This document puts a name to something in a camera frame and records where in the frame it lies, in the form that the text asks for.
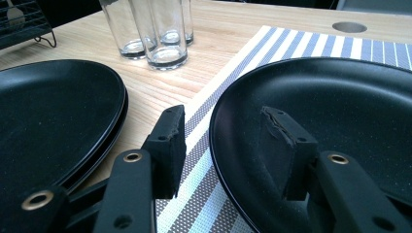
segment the wooden table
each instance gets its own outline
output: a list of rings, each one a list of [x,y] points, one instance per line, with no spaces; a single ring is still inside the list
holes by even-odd
[[[0,50],[0,70],[46,60],[86,59],[110,66],[122,77],[129,94],[128,115],[118,141],[86,185],[107,178],[117,154],[139,149],[161,112],[189,103],[263,25],[412,44],[408,16],[206,0],[192,0],[191,6],[194,44],[189,47],[188,63],[174,71],[155,71],[146,60],[121,58],[102,12],[55,28],[55,49],[30,41]],[[339,21],[361,23],[367,30],[339,32],[332,28]]]

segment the brass grommet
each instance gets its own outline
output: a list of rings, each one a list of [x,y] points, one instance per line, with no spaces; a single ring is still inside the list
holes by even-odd
[[[330,154],[327,158],[334,163],[342,165],[349,163],[349,160],[345,156],[342,156],[340,154]]]
[[[21,204],[21,208],[26,211],[34,211],[46,206],[54,197],[54,194],[49,190],[43,190],[31,194]]]
[[[124,162],[137,162],[142,159],[143,155],[141,153],[130,153],[124,156]]]

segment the wire rack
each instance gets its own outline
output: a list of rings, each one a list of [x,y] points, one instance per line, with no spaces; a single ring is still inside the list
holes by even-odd
[[[52,34],[52,42],[44,37]],[[34,39],[57,46],[52,28],[36,0],[0,0],[0,50]]]

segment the clear glass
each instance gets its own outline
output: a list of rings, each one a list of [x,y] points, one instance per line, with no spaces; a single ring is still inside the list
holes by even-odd
[[[182,0],[183,21],[185,23],[186,44],[193,43],[193,22],[191,21],[190,0]]]
[[[127,59],[145,57],[145,48],[140,39],[130,4],[127,0],[99,0],[119,53]]]
[[[181,0],[129,2],[149,65],[157,70],[171,70],[185,64],[188,50]]]

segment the striped placemat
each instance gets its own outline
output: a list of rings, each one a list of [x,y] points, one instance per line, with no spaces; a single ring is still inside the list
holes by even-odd
[[[412,70],[412,45],[263,26],[186,106],[188,155],[178,197],[156,201],[157,232],[252,232],[224,193],[208,144],[211,113],[222,93],[258,66],[299,57],[346,57]]]

